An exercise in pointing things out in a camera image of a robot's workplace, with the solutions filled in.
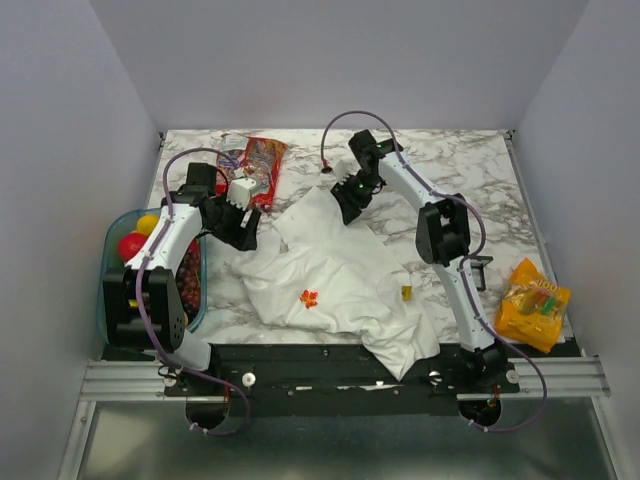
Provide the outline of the white garment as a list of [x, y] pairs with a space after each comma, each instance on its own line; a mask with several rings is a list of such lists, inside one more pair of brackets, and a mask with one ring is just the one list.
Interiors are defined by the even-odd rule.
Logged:
[[[425, 308], [402, 299], [409, 273], [365, 223], [344, 225], [326, 190], [311, 188], [232, 268], [263, 323], [351, 334], [397, 380], [440, 352]], [[300, 302], [304, 290], [318, 292], [317, 306]]]

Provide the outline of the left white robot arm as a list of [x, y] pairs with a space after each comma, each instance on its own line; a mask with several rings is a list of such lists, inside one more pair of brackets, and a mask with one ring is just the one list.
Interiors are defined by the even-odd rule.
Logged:
[[188, 247], [203, 233], [239, 251], [257, 247], [261, 212], [251, 207], [259, 185], [242, 176], [216, 192], [213, 165], [191, 163], [186, 183], [162, 202], [159, 221], [141, 250], [103, 275], [106, 334], [110, 345], [152, 350], [170, 364], [189, 368], [187, 382], [201, 395], [222, 380], [214, 347], [185, 326], [176, 283]]

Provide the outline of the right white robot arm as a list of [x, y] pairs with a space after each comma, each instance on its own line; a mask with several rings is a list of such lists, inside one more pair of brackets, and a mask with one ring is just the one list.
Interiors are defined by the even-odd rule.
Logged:
[[508, 370], [505, 347], [486, 324], [470, 265], [468, 203], [460, 194], [445, 194], [411, 165], [394, 139], [376, 141], [368, 130], [348, 142], [359, 164], [356, 174], [341, 173], [331, 194], [343, 223], [354, 222], [371, 203], [374, 191], [389, 185], [416, 211], [416, 250], [442, 283], [457, 323], [462, 350], [460, 379], [480, 392]]

